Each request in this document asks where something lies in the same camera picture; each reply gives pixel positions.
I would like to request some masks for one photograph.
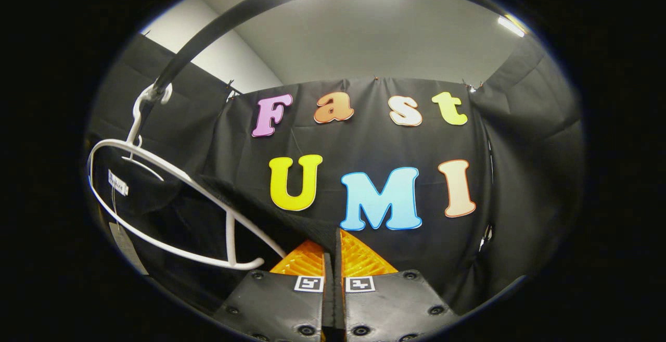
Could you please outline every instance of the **fluorescent light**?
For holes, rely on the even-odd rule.
[[[516,34],[520,37],[525,36],[525,33],[518,26],[516,26],[513,22],[511,22],[511,20],[508,20],[504,17],[499,17],[497,19],[497,22],[499,22],[502,26],[508,28],[514,34]]]

